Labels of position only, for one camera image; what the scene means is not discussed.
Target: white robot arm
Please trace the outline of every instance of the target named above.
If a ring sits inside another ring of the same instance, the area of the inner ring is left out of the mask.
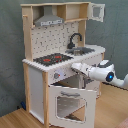
[[[128,74],[124,80],[117,79],[114,65],[109,60],[103,60],[97,67],[89,66],[85,63],[73,63],[71,68],[84,77],[128,90]]]

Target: wooden floor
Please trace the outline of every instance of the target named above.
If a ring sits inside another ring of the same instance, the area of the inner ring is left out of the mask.
[[[102,96],[97,99],[95,128],[115,128],[128,118],[128,91],[109,85],[102,86]],[[0,118],[0,128],[44,128],[23,109]]]

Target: toy kitchen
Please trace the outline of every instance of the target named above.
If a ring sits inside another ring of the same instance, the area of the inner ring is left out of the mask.
[[[85,43],[86,21],[103,22],[104,4],[22,4],[26,111],[45,128],[94,128],[101,83],[75,72],[73,63],[97,66],[105,48]]]

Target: oven door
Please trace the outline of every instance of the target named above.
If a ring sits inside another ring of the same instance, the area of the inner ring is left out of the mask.
[[[49,123],[64,128],[94,128],[96,92],[50,85]]]

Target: patterned backsplash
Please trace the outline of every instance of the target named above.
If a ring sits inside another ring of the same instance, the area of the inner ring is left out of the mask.
[[[73,22],[33,28],[31,33],[33,58],[66,50],[70,37],[78,33],[78,26],[79,22]],[[73,38],[73,43],[78,46],[77,35]]]

